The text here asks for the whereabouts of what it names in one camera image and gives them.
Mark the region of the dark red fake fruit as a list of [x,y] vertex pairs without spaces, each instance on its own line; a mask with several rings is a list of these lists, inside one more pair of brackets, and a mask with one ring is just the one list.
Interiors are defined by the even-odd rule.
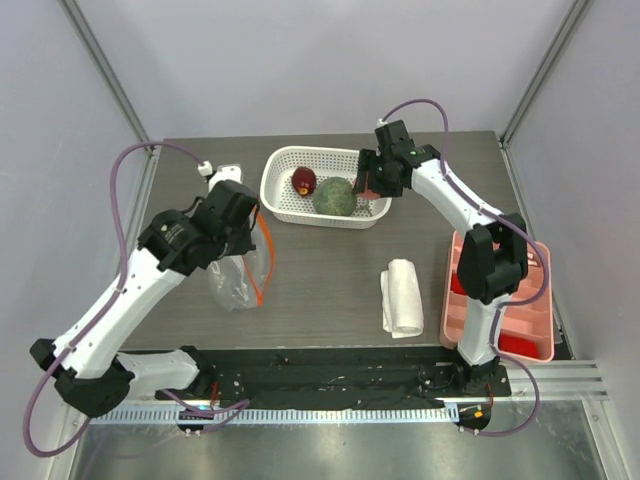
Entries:
[[317,185],[314,171],[308,167],[298,167],[293,172],[291,184],[295,192],[301,197],[311,195]]

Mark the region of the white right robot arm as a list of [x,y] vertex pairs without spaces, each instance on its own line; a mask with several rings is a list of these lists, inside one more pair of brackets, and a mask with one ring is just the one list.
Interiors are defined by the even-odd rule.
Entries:
[[462,339],[451,380],[472,395],[497,376],[496,334],[506,304],[528,274],[526,231],[518,214],[487,205],[451,170],[431,145],[418,146],[401,120],[381,122],[378,146],[359,152],[354,190],[397,198],[411,189],[428,200],[462,237],[456,275],[466,293]]

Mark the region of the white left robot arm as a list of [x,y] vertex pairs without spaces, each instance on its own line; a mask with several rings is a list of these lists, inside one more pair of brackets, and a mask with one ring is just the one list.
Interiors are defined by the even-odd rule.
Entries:
[[101,417],[125,399],[161,390],[193,399],[210,393],[215,369],[193,346],[161,354],[120,350],[154,306],[196,269],[254,249],[259,200],[246,186],[221,180],[193,209],[156,214],[138,238],[126,277],[115,280],[65,334],[32,345],[31,356],[51,372],[60,397],[86,416]]

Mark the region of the green fake broccoli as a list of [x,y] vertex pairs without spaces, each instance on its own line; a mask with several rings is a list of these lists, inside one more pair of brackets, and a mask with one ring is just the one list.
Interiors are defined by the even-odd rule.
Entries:
[[315,211],[320,215],[350,216],[357,207],[352,184],[342,177],[323,180],[312,196]]

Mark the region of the clear zip top bag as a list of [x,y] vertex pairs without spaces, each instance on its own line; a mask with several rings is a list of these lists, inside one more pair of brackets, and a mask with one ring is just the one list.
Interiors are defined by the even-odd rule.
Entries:
[[254,250],[212,262],[207,269],[213,299],[227,311],[261,307],[273,277],[274,242],[260,213],[251,232],[251,240],[255,245]]

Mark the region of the red fake tomato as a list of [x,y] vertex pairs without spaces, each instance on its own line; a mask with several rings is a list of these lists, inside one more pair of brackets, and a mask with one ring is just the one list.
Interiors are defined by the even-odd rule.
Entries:
[[369,187],[368,173],[359,173],[354,185],[354,192],[358,198],[362,198],[366,201],[377,200],[381,197],[379,193],[374,192]]

